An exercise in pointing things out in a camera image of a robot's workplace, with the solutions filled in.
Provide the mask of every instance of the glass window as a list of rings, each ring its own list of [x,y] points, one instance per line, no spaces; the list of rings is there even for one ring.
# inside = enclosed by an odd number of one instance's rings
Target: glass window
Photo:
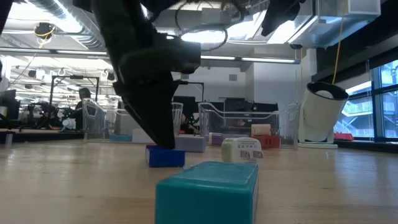
[[[335,125],[336,133],[351,133],[354,137],[374,137],[372,98],[349,100]]]
[[[384,136],[398,138],[398,91],[382,95]]]
[[[356,85],[354,87],[351,87],[351,88],[347,89],[346,92],[350,96],[352,96],[352,95],[355,95],[358,93],[364,93],[364,92],[371,91],[371,90],[372,90],[372,82],[368,81],[366,83],[362,83],[362,84]]]
[[[381,66],[380,73],[382,87],[398,84],[398,60]]]

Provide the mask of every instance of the duct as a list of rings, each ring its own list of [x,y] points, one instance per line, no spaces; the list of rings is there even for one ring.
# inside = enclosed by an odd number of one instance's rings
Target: duct
[[[94,18],[73,6],[73,0],[29,0],[29,2],[61,21],[68,22],[64,26],[59,26],[63,31],[83,34],[84,36],[74,36],[73,38],[88,50],[105,50],[100,29]]]
[[[342,18],[342,39],[362,29],[381,15],[380,0],[317,0],[316,15],[298,31],[290,44],[329,47],[338,43]]]

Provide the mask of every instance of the white lamp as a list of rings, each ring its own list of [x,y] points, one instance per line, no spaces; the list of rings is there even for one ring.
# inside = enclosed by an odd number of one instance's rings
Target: white lamp
[[[309,83],[300,109],[298,146],[336,149],[333,127],[347,99],[348,94],[338,86]]]

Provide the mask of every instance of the yellow cable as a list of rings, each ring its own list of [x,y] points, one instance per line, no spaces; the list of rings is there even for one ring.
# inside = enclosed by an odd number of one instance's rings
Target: yellow cable
[[[38,37],[46,37],[46,36],[52,34],[52,32],[54,32],[54,30],[55,30],[55,26],[54,26],[54,27],[52,28],[52,30],[51,30],[50,32],[46,33],[46,34],[37,34],[37,33],[36,33],[36,28],[37,28],[37,26],[35,26],[35,28],[33,29],[33,32],[34,32],[34,33],[36,34],[36,36],[38,36]]]
[[[332,83],[331,83],[332,85],[334,85],[334,84],[335,84],[335,81],[336,81],[338,59],[339,59],[339,56],[340,56],[341,39],[343,38],[344,15],[346,14],[347,7],[348,7],[348,2],[347,2],[346,7],[345,7],[345,9],[344,9],[343,17],[341,18],[340,35],[339,35],[339,40],[338,40],[337,55],[336,55],[336,64],[335,64],[335,74],[334,74],[334,76],[333,76],[333,81],[332,81]]]

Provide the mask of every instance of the desk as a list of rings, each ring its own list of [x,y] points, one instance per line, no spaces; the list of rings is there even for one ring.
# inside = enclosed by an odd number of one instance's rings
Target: desk
[[[397,155],[343,149],[264,155],[257,224],[398,222]],[[217,147],[187,154],[189,166],[219,160]],[[148,168],[143,145],[15,144],[0,149],[0,223],[153,223],[155,185],[179,170]]]
[[[6,129],[0,129],[0,144],[4,144]],[[82,132],[63,132],[60,130],[46,130],[46,129],[12,129],[15,135],[12,138],[13,142],[35,142],[35,141],[55,141],[55,140],[70,140],[83,139]]]

